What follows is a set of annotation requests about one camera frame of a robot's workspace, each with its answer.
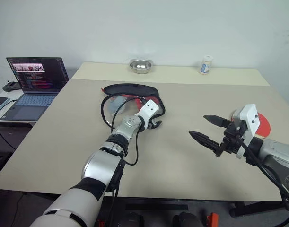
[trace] orange object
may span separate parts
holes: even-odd
[[[219,214],[211,213],[206,216],[207,219],[207,227],[218,227],[219,224]]]

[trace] bottle cap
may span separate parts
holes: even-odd
[[[213,58],[212,56],[210,56],[210,55],[205,55],[205,56],[203,57],[203,60],[204,60],[204,61],[208,61],[208,62],[211,62],[213,59],[214,59],[214,58]]]

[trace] desk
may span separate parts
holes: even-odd
[[[138,75],[125,65],[101,63],[84,63],[65,85],[0,172],[0,189],[62,193],[79,182],[85,161],[110,133],[100,116],[100,88],[118,81],[156,87],[166,107],[162,125],[139,135],[139,162],[125,167],[119,196],[280,200],[258,168],[226,152],[217,158],[188,134],[200,131],[221,141],[223,129],[202,116],[228,118],[237,107],[255,103],[272,125],[270,138],[289,144],[289,106],[258,71],[213,69],[201,75],[190,67],[160,66]],[[132,141],[127,160],[134,159]]]
[[[22,90],[14,90],[14,91],[10,91],[10,92],[2,91],[0,93],[0,97],[9,98],[10,99],[9,101],[19,99],[22,95],[23,95]],[[11,104],[8,104],[4,108],[2,108],[2,110],[0,111],[0,118],[6,113],[6,111],[9,110],[9,108],[11,108],[11,106],[13,104],[14,104],[14,102],[12,102]],[[9,121],[9,120],[1,120],[0,119],[0,123],[29,123],[33,126],[36,123],[36,121]]]

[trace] laptop screen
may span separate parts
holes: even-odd
[[[68,82],[62,58],[7,58],[26,93],[59,92]]]

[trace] stainless steel bowl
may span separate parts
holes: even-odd
[[[153,62],[151,60],[136,60],[132,59],[130,62],[130,68],[135,73],[145,74],[152,68]]]

